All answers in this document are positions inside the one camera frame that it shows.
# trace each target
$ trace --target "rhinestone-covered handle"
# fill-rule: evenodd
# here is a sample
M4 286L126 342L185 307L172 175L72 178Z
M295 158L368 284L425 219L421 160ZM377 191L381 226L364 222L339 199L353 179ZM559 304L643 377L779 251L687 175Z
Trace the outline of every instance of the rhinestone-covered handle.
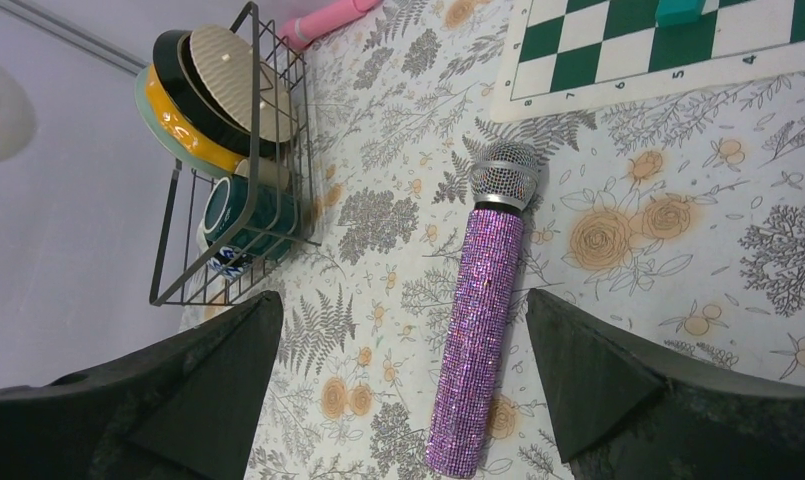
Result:
M519 217L470 213L426 448L442 475L476 473L522 241Z

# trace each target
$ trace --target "green plate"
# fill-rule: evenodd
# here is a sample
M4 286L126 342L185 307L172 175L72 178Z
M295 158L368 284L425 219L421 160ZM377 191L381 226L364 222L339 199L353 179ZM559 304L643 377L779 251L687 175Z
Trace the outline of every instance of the green plate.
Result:
M143 71L137 75L137 80L134 82L134 101L137 103L137 111L140 112L140 116L143 117L143 121L146 123L146 126L149 127L149 130L152 131L152 134L155 135L155 138L161 142L161 145L163 145L169 153L171 153L182 163L185 163L191 168L195 168L200 172L205 172L214 178L221 178L230 175L228 172L217 167L216 165L212 165L201 158L191 155L180 143L178 143L178 140L173 138L172 135L164 130L163 127L161 127L161 124L158 123L158 120L155 117L155 111L152 110L152 106L149 104L149 100L146 98L146 78L149 75L150 68L152 67L148 66L144 68Z

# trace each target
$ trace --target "floral tablecloth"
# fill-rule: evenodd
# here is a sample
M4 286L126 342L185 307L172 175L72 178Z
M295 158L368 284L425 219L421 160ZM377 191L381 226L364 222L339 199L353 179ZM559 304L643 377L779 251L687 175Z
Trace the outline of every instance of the floral tablecloth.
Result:
M567 479L525 325L545 288L720 368L805 385L805 73L488 121L511 2L386 0L308 52L321 215L284 300L248 478L438 478L423 463L472 208L498 138L549 160L479 477ZM185 328L218 313L188 309Z

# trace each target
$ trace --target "green and white chessboard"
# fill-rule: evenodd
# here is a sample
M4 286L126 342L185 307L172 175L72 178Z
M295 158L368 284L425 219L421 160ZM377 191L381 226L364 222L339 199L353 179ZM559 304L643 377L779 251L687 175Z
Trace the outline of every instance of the green and white chessboard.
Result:
M508 122L805 70L805 0L706 0L658 28L658 0L516 0L490 116Z

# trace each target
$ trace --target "silver mesh grille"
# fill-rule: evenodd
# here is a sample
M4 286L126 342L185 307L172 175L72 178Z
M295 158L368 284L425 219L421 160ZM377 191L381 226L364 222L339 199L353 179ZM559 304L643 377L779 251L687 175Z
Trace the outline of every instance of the silver mesh grille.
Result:
M526 208L539 178L534 148L500 140L482 148L474 160L470 169L474 201Z

